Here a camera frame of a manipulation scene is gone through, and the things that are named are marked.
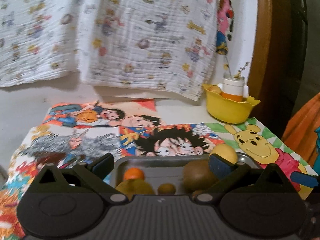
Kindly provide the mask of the yellow potato-like fruit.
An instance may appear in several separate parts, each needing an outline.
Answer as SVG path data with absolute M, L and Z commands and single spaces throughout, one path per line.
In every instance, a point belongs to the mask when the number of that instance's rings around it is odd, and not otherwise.
M 126 195 L 129 200 L 132 199 L 134 195 L 155 195 L 153 187 L 142 179 L 129 179 L 122 181 L 116 190 Z

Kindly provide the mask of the white and orange cup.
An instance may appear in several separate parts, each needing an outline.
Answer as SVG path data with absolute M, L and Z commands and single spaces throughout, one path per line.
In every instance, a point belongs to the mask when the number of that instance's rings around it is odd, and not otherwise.
M 242 102 L 244 94 L 245 78 L 234 77 L 225 73 L 223 75 L 221 95 L 225 99 L 230 99 L 236 102 Z

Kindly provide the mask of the anime cartoon poster mat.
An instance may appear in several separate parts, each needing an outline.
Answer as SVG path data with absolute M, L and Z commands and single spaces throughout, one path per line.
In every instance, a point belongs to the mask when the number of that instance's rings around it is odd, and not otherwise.
M 116 160 L 138 156 L 136 140 L 154 129 L 182 144 L 177 155 L 208 154 L 222 139 L 206 124 L 165 125 L 152 99 L 118 103 L 59 103 L 39 126 L 30 129 L 13 153 L 7 181 L 1 188 L 1 239 L 21 239 L 16 207 L 41 168 L 70 168 L 92 163 L 110 153 Z

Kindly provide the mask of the metal tray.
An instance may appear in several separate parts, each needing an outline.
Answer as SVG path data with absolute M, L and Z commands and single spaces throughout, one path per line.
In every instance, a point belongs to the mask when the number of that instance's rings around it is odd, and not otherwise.
M 238 162 L 246 163 L 248 170 L 252 168 L 257 171 L 259 165 L 250 157 L 246 157 L 244 154 L 238 153 Z M 143 170 L 145 179 L 149 183 L 154 191 L 155 195 L 158 194 L 157 189 L 161 184 L 171 183 L 176 187 L 176 193 L 174 195 L 186 195 L 193 193 L 204 193 L 206 190 L 187 191 L 183 186 L 183 168 L 190 161 L 195 160 L 208 160 L 208 155 L 199 156 L 187 156 L 187 157 L 125 157 L 116 161 L 114 170 L 110 176 L 110 185 L 114 188 L 118 186 L 123 180 L 125 171 L 132 167 L 137 167 Z

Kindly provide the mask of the small brown round fruit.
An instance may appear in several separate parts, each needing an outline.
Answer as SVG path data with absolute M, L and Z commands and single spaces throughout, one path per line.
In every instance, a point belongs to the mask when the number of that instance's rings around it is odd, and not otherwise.
M 171 183 L 164 183 L 158 187 L 157 192 L 162 196 L 174 195 L 176 193 L 176 187 Z

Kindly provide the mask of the orange cartoon fabric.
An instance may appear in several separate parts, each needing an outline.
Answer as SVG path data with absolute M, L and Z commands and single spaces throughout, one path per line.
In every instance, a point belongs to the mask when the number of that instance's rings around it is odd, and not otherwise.
M 289 120 L 282 141 L 319 172 L 319 94 Z

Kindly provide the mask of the Winnie the Pooh drawing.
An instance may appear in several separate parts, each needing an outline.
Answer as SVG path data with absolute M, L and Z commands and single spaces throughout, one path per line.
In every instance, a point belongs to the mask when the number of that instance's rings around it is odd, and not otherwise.
M 290 178 L 293 172 L 315 175 L 316 172 L 303 158 L 287 147 L 275 134 L 255 118 L 249 118 L 238 125 L 222 122 L 206 125 L 223 140 L 223 144 L 232 146 L 236 153 L 243 153 L 253 159 L 262 168 L 275 163 Z

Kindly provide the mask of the brown kiwi-like fruit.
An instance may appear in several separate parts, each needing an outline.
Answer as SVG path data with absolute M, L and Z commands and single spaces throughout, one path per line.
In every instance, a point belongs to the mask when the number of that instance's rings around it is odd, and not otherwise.
M 207 190 L 218 181 L 219 178 L 209 169 L 208 160 L 190 161 L 183 168 L 183 186 L 189 192 Z

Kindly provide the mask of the left printed muslin cloth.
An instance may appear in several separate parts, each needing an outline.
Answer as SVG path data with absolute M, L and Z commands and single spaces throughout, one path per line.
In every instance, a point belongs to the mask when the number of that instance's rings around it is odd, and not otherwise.
M 92 0 L 1 0 L 1 88 L 79 71 Z

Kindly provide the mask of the cartoon wall sticker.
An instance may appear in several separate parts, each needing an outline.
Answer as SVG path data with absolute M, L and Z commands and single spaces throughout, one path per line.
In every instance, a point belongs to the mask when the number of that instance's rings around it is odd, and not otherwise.
M 234 10 L 231 0 L 220 0 L 217 10 L 216 53 L 228 54 L 227 35 L 231 33 L 231 25 L 234 21 Z

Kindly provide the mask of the yellow plastic bowl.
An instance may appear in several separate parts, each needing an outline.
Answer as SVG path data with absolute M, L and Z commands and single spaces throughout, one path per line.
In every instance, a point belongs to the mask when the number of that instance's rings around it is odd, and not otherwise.
M 245 122 L 249 118 L 253 108 L 261 102 L 250 95 L 242 102 L 225 99 L 221 94 L 209 91 L 208 88 L 210 86 L 212 85 L 202 85 L 206 93 L 207 112 L 215 119 L 225 123 L 241 124 Z

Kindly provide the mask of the small orange fruit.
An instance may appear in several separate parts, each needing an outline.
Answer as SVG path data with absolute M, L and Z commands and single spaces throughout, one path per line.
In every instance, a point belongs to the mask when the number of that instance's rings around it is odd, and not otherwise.
M 127 169 L 123 175 L 123 180 L 130 180 L 130 179 L 144 180 L 145 174 L 144 174 L 143 170 L 141 170 L 140 168 L 132 167 L 132 168 Z

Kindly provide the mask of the yellow round fruit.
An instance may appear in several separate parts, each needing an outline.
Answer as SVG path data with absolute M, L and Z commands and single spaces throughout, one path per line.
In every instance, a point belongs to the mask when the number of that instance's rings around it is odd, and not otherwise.
M 210 155 L 217 154 L 221 156 L 223 159 L 226 159 L 230 163 L 236 164 L 238 162 L 238 156 L 234 148 L 227 144 L 218 144 L 216 145 Z

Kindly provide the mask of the printed muslin cloth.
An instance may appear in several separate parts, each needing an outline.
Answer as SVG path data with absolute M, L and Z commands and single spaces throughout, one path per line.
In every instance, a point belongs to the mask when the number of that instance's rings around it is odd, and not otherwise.
M 200 99 L 216 58 L 221 0 L 84 0 L 80 79 Z
M 1 0 L 1 88 L 79 71 L 92 0 Z

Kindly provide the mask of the right printed muslin cloth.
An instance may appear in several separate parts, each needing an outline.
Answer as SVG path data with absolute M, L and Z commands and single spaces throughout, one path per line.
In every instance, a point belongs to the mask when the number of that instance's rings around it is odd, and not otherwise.
M 80 79 L 200 99 L 216 58 L 221 0 L 84 0 Z

